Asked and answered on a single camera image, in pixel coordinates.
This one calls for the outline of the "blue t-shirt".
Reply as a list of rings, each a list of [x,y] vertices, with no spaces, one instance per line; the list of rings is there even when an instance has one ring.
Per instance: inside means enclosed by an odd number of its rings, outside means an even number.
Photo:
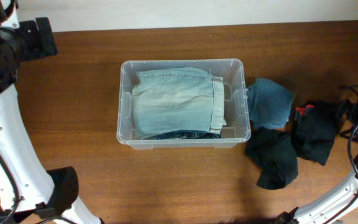
[[[280,129],[289,121],[294,94],[266,78],[256,78],[247,89],[249,119],[254,129]]]

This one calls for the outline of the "dark blue jeans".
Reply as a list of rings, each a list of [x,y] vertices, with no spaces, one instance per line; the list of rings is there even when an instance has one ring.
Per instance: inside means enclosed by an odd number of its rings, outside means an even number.
[[[169,133],[163,133],[152,136],[153,140],[164,140],[164,139],[220,139],[220,134],[209,133],[205,131],[195,130],[178,130]]]

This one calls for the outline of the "dark green-black shirt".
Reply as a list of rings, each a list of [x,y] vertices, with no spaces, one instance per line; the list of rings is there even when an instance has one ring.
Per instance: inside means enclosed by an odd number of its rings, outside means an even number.
[[[257,185],[263,189],[283,189],[298,176],[297,155],[288,132],[258,129],[248,140],[245,154],[262,169]]]

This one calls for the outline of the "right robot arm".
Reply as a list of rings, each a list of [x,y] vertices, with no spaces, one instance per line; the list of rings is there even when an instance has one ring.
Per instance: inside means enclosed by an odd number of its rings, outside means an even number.
[[[358,118],[357,108],[352,111]],[[273,224],[328,224],[334,223],[358,207],[358,155],[352,155],[352,139],[358,134],[358,123],[351,129],[347,143],[347,154],[352,170],[337,186],[326,192],[319,199],[303,207],[296,207],[290,212],[281,213]]]

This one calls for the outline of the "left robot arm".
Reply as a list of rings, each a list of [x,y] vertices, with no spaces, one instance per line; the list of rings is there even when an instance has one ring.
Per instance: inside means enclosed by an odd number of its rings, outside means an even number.
[[[101,223],[81,201],[75,169],[46,170],[25,129],[16,90],[22,62],[57,54],[50,21],[20,21],[16,0],[0,1],[0,223]]]

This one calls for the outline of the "light washed jeans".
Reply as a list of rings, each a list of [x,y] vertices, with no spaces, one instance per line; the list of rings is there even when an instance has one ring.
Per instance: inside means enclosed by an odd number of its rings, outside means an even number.
[[[192,67],[137,72],[133,88],[135,135],[140,139],[178,130],[220,134],[223,78]]]

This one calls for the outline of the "black garment with red trim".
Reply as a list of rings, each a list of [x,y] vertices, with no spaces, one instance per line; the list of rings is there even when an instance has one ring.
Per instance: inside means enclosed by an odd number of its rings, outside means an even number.
[[[308,101],[295,108],[292,144],[298,157],[327,163],[337,133],[337,104],[327,101]]]

